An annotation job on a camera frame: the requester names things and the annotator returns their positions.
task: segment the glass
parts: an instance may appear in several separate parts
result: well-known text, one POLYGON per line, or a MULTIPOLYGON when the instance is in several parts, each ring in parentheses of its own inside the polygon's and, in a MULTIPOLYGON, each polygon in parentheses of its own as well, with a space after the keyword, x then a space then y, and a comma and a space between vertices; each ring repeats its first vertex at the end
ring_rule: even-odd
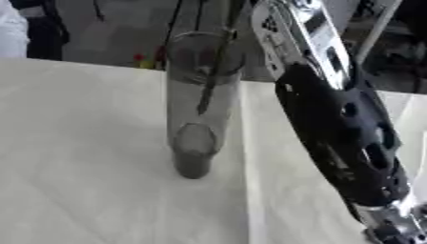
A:
POLYGON ((168 139, 174 165, 187 178, 205 176, 222 148, 244 65, 242 51, 231 43, 215 78, 209 107, 199 115, 197 106, 219 42, 219 35, 190 32, 175 37, 167 48, 168 139))

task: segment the white tablecloth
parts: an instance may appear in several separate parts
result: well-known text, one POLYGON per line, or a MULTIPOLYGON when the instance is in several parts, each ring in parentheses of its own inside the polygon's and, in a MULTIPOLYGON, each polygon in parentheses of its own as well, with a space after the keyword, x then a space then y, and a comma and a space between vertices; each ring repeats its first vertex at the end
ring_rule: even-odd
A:
MULTIPOLYGON (((242 85, 212 172, 187 180, 166 142, 162 72, 2 60, 0 73, 2 244, 363 241, 272 84, 242 85)), ((386 93, 410 174, 426 99, 386 93)))

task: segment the robotic hand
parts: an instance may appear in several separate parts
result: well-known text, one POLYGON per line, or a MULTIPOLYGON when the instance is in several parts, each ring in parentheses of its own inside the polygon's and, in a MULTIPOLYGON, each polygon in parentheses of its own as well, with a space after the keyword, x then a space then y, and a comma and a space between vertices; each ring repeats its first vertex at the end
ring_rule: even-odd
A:
POLYGON ((321 0, 259 0, 252 24, 295 132, 375 243, 427 243, 388 114, 321 0))

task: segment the glass bottom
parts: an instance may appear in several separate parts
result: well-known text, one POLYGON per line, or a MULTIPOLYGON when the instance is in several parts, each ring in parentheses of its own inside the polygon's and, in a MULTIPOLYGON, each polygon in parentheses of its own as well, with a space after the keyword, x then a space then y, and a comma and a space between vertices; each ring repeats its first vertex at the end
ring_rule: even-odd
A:
POLYGON ((202 124, 186 124, 173 141, 174 165, 186 178, 198 179, 209 173, 216 153, 216 136, 202 124))

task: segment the tripod leg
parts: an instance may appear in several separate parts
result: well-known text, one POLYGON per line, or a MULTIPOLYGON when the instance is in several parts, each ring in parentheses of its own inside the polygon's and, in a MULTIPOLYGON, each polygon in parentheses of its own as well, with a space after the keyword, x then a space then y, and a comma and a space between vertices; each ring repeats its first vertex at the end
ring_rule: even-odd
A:
POLYGON ((195 17, 195 26, 194 31, 200 30, 200 22, 203 15, 203 6, 205 5, 205 0, 198 0, 198 10, 197 10, 197 16, 195 17))
POLYGON ((175 10, 173 11, 173 16, 172 16, 171 22, 169 22, 168 33, 166 34, 165 41, 163 42, 163 47, 166 47, 169 43, 169 40, 171 39, 171 34, 172 34, 173 28, 176 24, 176 19, 178 17, 179 12, 181 11, 182 2, 183 2, 183 0, 178 0, 178 2, 176 3, 176 7, 175 7, 175 10))

